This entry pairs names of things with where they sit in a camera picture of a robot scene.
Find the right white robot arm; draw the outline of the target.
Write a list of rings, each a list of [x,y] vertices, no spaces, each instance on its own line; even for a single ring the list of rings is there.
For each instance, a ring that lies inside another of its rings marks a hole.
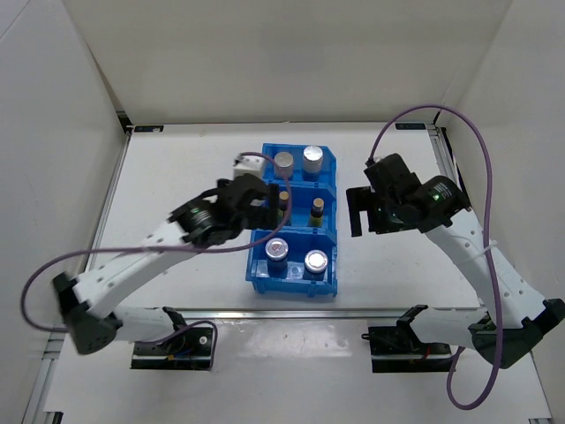
[[[485,237],[468,197],[452,180],[436,176],[422,183],[404,171],[369,181],[346,192],[352,236],[362,234],[361,212],[367,213],[368,230],[375,234],[423,233],[459,269],[481,302],[469,311],[416,305],[395,326],[383,328],[389,342],[409,353],[431,344],[457,345],[507,369],[563,322],[563,300],[545,298],[518,274]]]

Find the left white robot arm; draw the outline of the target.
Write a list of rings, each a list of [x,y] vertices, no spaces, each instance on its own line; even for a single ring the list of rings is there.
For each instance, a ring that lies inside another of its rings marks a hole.
[[[98,269],[56,276],[52,285],[63,322],[80,355],[114,341],[157,345],[175,353],[185,343],[184,322],[172,307],[126,307],[124,300],[182,261],[222,249],[244,230],[274,230],[279,187],[252,174],[217,186],[174,209],[143,240]]]

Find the short silver-lid jar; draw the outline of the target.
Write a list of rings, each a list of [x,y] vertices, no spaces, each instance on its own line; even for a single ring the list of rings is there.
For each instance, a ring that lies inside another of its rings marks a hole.
[[[267,269],[270,274],[281,274],[287,269],[290,248],[283,238],[272,238],[265,245]]]

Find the short red-label jar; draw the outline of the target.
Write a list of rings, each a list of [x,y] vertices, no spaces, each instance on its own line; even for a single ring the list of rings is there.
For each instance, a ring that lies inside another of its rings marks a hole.
[[[328,256],[323,251],[318,249],[309,251],[304,258],[304,279],[323,280],[328,264]]]

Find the yellow-label brown bottle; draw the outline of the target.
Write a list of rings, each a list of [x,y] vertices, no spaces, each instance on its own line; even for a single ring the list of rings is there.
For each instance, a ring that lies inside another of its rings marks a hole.
[[[290,194],[287,191],[279,192],[278,197],[278,220],[281,222],[287,213]]]
[[[325,202],[322,198],[315,198],[310,210],[308,226],[319,228],[323,224]]]

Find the tall blue-label shaker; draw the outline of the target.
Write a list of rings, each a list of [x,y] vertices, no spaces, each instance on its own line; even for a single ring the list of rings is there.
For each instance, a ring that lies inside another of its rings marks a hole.
[[[323,150],[319,146],[307,146],[303,150],[303,176],[304,180],[317,180],[324,159]]]
[[[281,151],[274,157],[274,174],[277,179],[292,179],[294,173],[294,157],[292,153]]]

